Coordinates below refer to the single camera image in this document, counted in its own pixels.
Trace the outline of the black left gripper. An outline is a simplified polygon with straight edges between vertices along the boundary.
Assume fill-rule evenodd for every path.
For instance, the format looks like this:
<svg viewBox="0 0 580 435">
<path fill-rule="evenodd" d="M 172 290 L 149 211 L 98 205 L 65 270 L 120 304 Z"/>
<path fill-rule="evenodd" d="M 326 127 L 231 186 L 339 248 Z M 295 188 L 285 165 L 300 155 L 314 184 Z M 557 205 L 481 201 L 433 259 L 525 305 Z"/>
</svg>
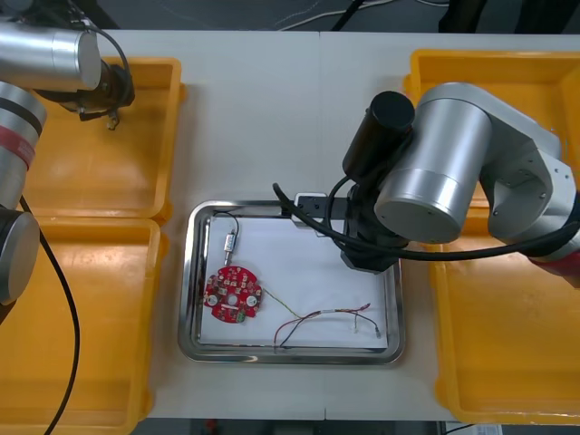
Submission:
<svg viewBox="0 0 580 435">
<path fill-rule="evenodd" d="M 109 117 L 118 121 L 119 109 L 132 104 L 132 88 L 98 87 L 93 91 L 52 92 L 38 90 L 37 94 L 50 102 L 55 102 L 67 111 L 77 113 L 81 121 L 92 121 Z"/>
</svg>

